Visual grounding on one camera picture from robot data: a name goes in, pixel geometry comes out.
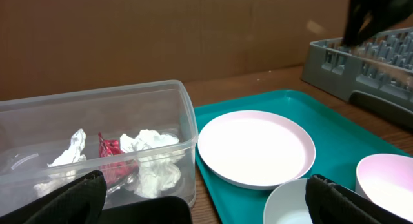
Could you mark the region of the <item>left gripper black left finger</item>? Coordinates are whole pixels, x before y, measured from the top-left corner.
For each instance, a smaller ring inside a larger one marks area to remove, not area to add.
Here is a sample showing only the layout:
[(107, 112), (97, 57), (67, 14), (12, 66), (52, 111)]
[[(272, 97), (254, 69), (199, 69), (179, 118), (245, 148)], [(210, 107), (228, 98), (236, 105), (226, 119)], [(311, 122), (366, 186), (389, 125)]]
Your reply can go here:
[(104, 175), (94, 170), (11, 213), (1, 224), (93, 224), (105, 204)]

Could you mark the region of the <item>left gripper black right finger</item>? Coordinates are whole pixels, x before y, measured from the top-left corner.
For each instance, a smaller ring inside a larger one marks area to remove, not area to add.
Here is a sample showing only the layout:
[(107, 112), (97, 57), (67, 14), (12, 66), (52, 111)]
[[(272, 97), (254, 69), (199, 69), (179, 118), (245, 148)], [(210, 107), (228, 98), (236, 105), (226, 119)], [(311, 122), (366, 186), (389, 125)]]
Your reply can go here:
[(411, 224), (321, 174), (307, 179), (305, 203), (313, 224)]

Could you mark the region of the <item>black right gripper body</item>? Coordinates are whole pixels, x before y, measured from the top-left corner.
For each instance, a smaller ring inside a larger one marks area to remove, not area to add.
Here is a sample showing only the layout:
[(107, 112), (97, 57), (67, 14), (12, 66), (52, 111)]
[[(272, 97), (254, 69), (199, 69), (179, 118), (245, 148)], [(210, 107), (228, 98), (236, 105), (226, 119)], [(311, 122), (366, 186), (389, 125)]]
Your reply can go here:
[(342, 44), (358, 46), (412, 15), (412, 0), (350, 0)]

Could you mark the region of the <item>small white napkin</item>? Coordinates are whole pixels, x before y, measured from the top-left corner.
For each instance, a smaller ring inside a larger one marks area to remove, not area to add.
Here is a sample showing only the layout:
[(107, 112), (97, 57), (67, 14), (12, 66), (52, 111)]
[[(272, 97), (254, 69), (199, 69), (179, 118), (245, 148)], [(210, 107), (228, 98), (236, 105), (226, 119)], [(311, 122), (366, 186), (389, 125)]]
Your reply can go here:
[[(85, 148), (86, 134), (82, 128), (75, 132), (70, 139), (70, 146), (48, 167), (57, 167), (61, 165), (67, 165), (71, 163), (78, 163), (86, 161), (86, 156), (81, 152)], [(37, 193), (37, 197), (41, 198), (55, 189), (72, 182), (76, 177), (77, 171), (71, 170), (56, 174), (49, 175), (52, 178), (48, 183), (38, 183), (34, 185), (34, 190)]]

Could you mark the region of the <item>grey bowl of rice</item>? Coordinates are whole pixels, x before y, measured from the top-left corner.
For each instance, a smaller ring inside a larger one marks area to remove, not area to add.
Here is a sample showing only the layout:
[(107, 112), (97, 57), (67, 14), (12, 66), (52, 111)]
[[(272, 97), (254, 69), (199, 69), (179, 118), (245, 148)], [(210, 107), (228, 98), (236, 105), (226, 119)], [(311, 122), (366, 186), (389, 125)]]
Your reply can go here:
[(312, 224), (305, 201), (307, 179), (296, 179), (278, 186), (268, 197), (264, 224)]

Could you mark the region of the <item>red snack wrapper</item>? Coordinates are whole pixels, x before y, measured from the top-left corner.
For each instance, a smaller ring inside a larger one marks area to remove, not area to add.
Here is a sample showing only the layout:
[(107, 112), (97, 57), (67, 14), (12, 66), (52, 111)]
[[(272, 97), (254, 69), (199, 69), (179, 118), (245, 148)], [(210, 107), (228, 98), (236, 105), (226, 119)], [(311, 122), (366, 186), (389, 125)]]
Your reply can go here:
[[(107, 158), (124, 154), (120, 148), (118, 140), (104, 139), (101, 133), (98, 133), (98, 137), (99, 157)], [(105, 177), (109, 190), (114, 190), (115, 188), (124, 185), (134, 174), (139, 172), (139, 166), (133, 159), (101, 165), (99, 169)]]

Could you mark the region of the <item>white shallow bowl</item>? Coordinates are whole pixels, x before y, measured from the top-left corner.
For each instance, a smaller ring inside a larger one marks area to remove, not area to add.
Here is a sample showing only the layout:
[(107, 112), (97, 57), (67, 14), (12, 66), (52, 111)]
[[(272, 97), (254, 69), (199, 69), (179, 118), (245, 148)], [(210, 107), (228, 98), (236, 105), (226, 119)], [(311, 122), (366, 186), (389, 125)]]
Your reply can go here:
[(356, 193), (385, 210), (412, 221), (412, 158), (373, 154), (356, 167)]

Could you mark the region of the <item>wooden chopstick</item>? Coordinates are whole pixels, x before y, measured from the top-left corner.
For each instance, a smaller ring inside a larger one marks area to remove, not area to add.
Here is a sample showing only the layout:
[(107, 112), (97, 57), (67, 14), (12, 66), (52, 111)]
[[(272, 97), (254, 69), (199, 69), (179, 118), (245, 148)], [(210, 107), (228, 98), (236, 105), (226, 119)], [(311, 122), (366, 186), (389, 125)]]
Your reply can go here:
[(385, 61), (379, 61), (363, 52), (360, 47), (352, 47), (351, 53), (354, 57), (362, 60), (363, 63), (373, 66), (378, 72), (387, 74), (391, 79), (399, 81), (401, 85), (412, 89), (412, 71), (406, 68), (401, 68), (395, 65), (386, 63)]

